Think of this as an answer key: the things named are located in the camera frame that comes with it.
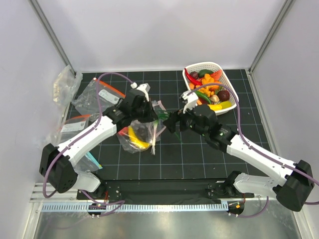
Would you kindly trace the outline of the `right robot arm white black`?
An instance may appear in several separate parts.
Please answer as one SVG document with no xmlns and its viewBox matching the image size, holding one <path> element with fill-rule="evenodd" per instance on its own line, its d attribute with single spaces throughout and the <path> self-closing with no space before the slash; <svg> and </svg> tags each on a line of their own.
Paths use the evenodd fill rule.
<svg viewBox="0 0 319 239">
<path fill-rule="evenodd" d="M 310 164 L 303 160 L 295 163 L 259 147 L 238 131 L 220 124 L 209 106 L 170 113 L 163 124 L 171 133 L 175 132 L 177 124 L 181 131 L 189 129 L 203 136 L 210 147 L 244 160 L 265 174 L 263 177 L 232 172 L 224 182 L 229 197 L 237 197 L 240 193 L 268 196 L 295 212 L 307 203 L 315 185 Z"/>
</svg>

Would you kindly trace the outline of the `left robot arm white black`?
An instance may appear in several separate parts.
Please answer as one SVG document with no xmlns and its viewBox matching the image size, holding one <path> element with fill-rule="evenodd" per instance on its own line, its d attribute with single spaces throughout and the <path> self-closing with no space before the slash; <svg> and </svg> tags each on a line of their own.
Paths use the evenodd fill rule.
<svg viewBox="0 0 319 239">
<path fill-rule="evenodd" d="M 50 183 L 54 191 L 60 194 L 72 187 L 84 190 L 94 199 L 105 195 L 105 186 L 91 172 L 76 172 L 75 167 L 87 152 L 102 141 L 114 136 L 131 122 L 153 122 L 157 115 L 149 98 L 150 87 L 141 84 L 131 89 L 124 99 L 107 108 L 93 124 L 58 146 L 51 143 L 42 151 L 39 172 L 44 182 Z"/>
</svg>

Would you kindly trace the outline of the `yellow toy banana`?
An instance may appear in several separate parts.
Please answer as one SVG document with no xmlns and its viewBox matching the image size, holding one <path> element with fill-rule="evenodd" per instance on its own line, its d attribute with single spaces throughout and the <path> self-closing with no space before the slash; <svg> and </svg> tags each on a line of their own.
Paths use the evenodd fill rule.
<svg viewBox="0 0 319 239">
<path fill-rule="evenodd" d="M 150 144 L 148 142 L 144 142 L 144 141 L 141 141 L 140 139 L 138 139 L 138 137 L 136 136 L 136 134 L 131 126 L 128 127 L 128 136 L 129 136 L 132 144 L 137 149 L 141 149 L 141 150 L 147 149 L 150 146 Z"/>
</svg>

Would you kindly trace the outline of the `clear pink-dotted zip bag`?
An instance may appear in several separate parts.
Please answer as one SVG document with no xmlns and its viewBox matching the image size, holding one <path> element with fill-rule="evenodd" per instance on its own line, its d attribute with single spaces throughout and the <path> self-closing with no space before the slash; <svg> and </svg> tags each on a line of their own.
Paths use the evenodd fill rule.
<svg viewBox="0 0 319 239">
<path fill-rule="evenodd" d="M 153 109 L 156 113 L 156 115 L 159 113 L 159 110 L 165 110 L 166 108 L 163 106 L 161 101 L 152 101 L 152 106 Z M 117 138 L 120 142 L 120 145 L 122 146 L 124 151 L 127 151 L 129 153 L 137 153 L 137 152 L 142 152 L 146 151 L 149 148 L 151 149 L 151 129 L 152 129 L 152 123 L 153 122 L 147 122 L 147 123 L 141 123 L 138 120 L 133 121 L 129 126 L 131 126 L 138 137 L 141 141 L 148 142 L 150 146 L 147 149 L 137 149 L 132 142 L 130 141 L 130 138 L 127 135 L 119 135 L 117 133 Z M 158 126 L 158 131 L 163 127 L 163 121 L 160 121 L 160 125 Z"/>
</svg>

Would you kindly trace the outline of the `red toy strawberry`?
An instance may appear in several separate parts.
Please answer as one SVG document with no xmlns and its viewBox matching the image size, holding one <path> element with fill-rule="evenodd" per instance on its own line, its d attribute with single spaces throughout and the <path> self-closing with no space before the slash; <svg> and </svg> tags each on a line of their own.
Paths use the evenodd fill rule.
<svg viewBox="0 0 319 239">
<path fill-rule="evenodd" d="M 127 135 L 128 134 L 128 128 L 125 127 L 121 131 L 118 132 L 119 135 Z"/>
</svg>

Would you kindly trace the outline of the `green toy scallion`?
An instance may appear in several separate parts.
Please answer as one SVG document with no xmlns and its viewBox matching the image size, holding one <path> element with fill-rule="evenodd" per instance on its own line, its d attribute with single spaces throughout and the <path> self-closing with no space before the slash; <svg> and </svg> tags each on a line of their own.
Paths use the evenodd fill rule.
<svg viewBox="0 0 319 239">
<path fill-rule="evenodd" d="M 152 123 L 152 129 L 151 129 L 151 154 L 155 155 L 156 154 L 156 141 L 157 138 L 165 131 L 166 127 L 163 126 L 159 131 L 158 131 L 158 126 L 160 125 L 160 121 L 167 120 L 169 116 L 169 112 L 165 110 L 159 110 L 159 113 L 157 114 L 158 119 L 155 120 Z"/>
</svg>

